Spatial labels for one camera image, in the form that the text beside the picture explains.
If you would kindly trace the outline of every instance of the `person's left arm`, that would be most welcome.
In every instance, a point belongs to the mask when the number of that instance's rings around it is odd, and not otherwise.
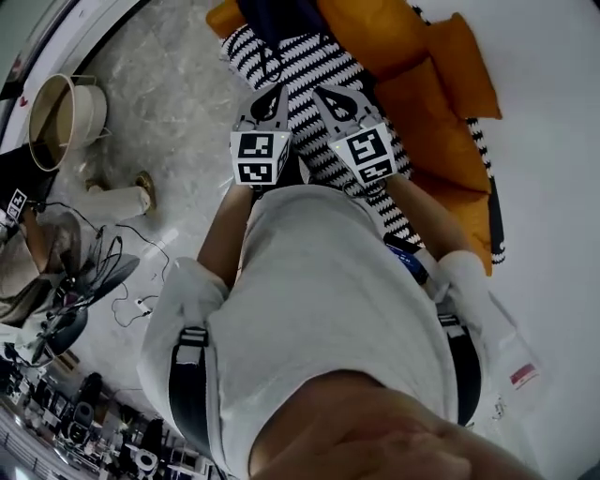
[[[250,187],[230,186],[198,254],[198,263],[221,278],[230,290],[237,277],[252,195]]]

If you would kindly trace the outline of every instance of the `black and white striped fabric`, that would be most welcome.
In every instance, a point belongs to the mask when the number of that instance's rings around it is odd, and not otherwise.
[[[415,8],[415,11],[421,15],[419,8]],[[244,78],[251,88],[258,90],[272,82],[287,85],[290,101],[289,127],[293,132],[294,149],[307,164],[316,183],[344,189],[353,196],[366,197],[368,203],[382,216],[389,233],[412,243],[420,243],[419,236],[392,199],[385,192],[378,191],[378,186],[367,190],[362,188],[354,180],[350,170],[327,146],[327,130],[312,100],[312,91],[316,86],[331,84],[359,90],[377,104],[372,96],[373,77],[349,53],[330,38],[304,35],[283,40],[279,44],[278,52],[274,54],[255,36],[248,25],[229,36],[223,42],[221,51],[229,59],[232,69]],[[387,118],[385,122],[392,134],[398,170],[410,176],[411,162],[402,142]],[[487,174],[492,180],[492,196],[496,196],[495,214],[492,214],[492,202],[490,203],[492,259],[495,263],[501,263],[504,260],[502,219],[488,148],[478,121],[469,119],[468,124],[486,165]]]

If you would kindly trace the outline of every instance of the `orange cushion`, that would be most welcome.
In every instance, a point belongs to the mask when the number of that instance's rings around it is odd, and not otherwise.
[[[379,79],[422,62],[426,25],[404,0],[317,0],[339,44]]]
[[[411,180],[441,203],[467,234],[473,251],[491,276],[491,234],[489,232],[488,195],[455,187],[443,180],[415,170]]]
[[[227,38],[247,22],[235,0],[225,0],[206,14],[206,23],[219,38]]]
[[[375,94],[415,168],[464,188],[491,191],[477,145],[450,109],[431,59],[379,83]]]
[[[460,118],[503,117],[475,35],[460,14],[427,29],[427,48]]]

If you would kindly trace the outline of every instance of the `white bucket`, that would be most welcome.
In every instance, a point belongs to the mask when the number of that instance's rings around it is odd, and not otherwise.
[[[95,85],[75,85],[66,75],[52,75],[39,89],[29,115],[29,145],[45,172],[57,170],[69,152],[100,137],[107,101]]]

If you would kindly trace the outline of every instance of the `concrete floor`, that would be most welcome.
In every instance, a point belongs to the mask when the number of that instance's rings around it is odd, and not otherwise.
[[[174,238],[172,257],[195,255],[231,177],[228,135],[245,87],[218,61],[204,24],[212,1],[151,1],[99,53],[88,72],[110,102],[110,139],[61,171],[56,191],[72,200],[101,169],[113,187],[148,170],[155,216],[130,223],[154,241]],[[506,230],[507,260],[491,285],[521,323],[551,373],[552,390],[523,421],[544,476],[576,479],[600,457],[600,12],[580,0],[420,0],[431,20],[462,12],[478,37],[504,120],[484,122]],[[164,258],[130,232],[142,257],[117,303],[125,322],[133,299],[156,294]],[[74,351],[113,388],[139,388],[135,363],[144,320],[127,329],[111,301],[92,309]],[[122,392],[144,405],[141,392]]]

